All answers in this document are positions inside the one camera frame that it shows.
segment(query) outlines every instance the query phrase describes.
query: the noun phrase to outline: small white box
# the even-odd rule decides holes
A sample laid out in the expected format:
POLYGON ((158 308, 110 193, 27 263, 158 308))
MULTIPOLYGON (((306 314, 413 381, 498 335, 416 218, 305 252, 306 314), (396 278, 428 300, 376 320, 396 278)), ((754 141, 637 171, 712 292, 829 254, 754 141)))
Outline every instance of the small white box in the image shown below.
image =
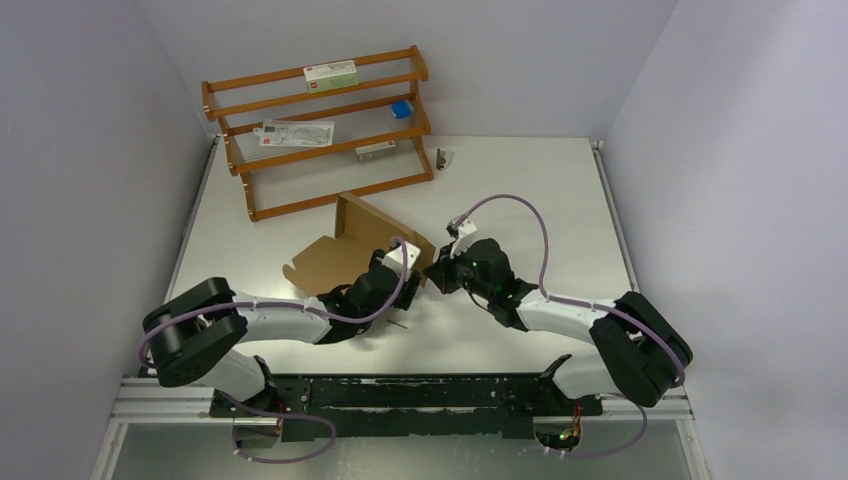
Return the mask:
POLYGON ((359 85, 356 63, 353 60, 313 65, 303 69, 309 93, 359 85))
POLYGON ((370 160, 378 160, 386 158, 397 153, 397 143, 394 140, 388 142, 375 143, 374 145, 366 145, 356 149, 356 158, 360 162, 370 160))

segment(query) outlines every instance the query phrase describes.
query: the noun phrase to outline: table surface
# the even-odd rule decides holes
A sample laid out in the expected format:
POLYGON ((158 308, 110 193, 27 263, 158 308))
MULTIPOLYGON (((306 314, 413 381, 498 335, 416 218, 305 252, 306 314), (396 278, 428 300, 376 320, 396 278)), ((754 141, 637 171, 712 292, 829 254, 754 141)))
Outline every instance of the table surface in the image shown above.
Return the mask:
MULTIPOLYGON (((630 288, 587 139, 431 136, 425 145, 431 161, 436 147, 452 150, 451 166, 436 171, 432 182, 365 200, 438 248, 450 240, 444 227, 451 218, 485 196, 517 194, 533 203, 547 223, 551 255, 545 285, 551 292, 612 298, 630 288)), ((391 162, 385 164, 391 168, 391 162)), ((344 175, 332 182, 338 187, 330 188, 343 189, 344 175)), ((241 182, 227 170, 225 149, 217 148, 173 295, 223 276, 232 288, 255 295, 303 296, 283 277, 282 266, 321 235, 332 236, 334 210, 329 205, 252 223, 241 182)), ((481 238, 498 240, 517 275, 535 282, 542 237, 532 213, 517 202, 496 200, 472 218, 481 238)), ((504 328, 463 292, 443 296, 429 283, 409 311, 396 312, 392 319, 406 328, 382 322, 335 345, 278 340, 236 348, 262 356, 275 373, 328 374, 538 372, 565 353, 592 351, 559 335, 504 328)))

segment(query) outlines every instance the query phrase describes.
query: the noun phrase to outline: white backdrop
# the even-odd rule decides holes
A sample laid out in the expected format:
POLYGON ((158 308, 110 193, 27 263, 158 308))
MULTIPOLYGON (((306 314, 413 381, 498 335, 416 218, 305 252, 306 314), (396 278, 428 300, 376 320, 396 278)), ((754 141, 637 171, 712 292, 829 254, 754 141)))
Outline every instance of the white backdrop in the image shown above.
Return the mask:
POLYGON ((714 478, 848 476, 848 4, 681 0, 606 140, 714 478))
POLYGON ((0 0, 0 478, 88 478, 209 139, 133 2, 0 0))
MULTIPOLYGON (((601 138, 675 0, 139 0, 200 82, 417 44, 433 133, 601 138)), ((208 124, 210 130, 215 124, 208 124)))

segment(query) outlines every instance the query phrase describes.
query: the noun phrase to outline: black mounting plate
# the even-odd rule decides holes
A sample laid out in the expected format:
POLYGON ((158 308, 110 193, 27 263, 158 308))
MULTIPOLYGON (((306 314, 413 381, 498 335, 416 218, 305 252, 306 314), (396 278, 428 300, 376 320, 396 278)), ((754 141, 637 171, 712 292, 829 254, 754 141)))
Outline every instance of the black mounting plate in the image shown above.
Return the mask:
MULTIPOLYGON (((532 439, 533 417, 573 413, 574 402, 551 407, 536 402, 539 373, 450 375, 274 375, 280 398, 291 413, 332 421, 340 437, 501 434, 532 439)), ((584 416, 603 413, 600 400, 578 400, 584 416)), ((209 415, 251 416, 216 391, 209 415)), ((314 422, 284 423, 282 441, 326 438, 314 422)))

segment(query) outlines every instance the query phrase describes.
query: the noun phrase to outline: wooden shelf rack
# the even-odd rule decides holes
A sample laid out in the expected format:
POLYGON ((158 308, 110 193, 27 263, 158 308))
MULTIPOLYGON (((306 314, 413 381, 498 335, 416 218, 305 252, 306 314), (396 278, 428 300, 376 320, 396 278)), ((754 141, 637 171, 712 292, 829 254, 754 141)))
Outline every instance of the wooden shelf rack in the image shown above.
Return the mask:
MULTIPOLYGON (((335 202, 330 195, 301 200, 285 205, 256 209, 252 172, 300 162, 324 155, 338 154, 366 145, 409 139, 418 154, 421 173, 349 189, 357 195, 382 192, 393 188, 433 179, 433 169, 424 151, 423 135, 430 133, 430 120, 421 102, 419 81, 428 78, 427 64, 415 45, 394 52, 353 58, 360 83, 358 85, 320 93, 308 93, 303 79, 303 67, 278 72, 251 75, 220 82, 203 82, 203 110, 209 121, 217 121, 224 135, 227 166, 233 176, 239 176, 244 186, 250 219, 259 221, 273 216, 313 208, 335 202), (264 147, 253 133, 262 122, 231 126, 233 116, 285 107, 299 102, 334 97, 378 87, 408 83, 408 92, 385 98, 348 103, 322 110, 282 116, 277 120, 309 121, 329 119, 335 122, 333 145, 319 148, 264 147), (409 100, 413 114, 403 120, 391 116, 388 107, 409 100)), ((350 153, 351 162, 356 156, 350 153)))

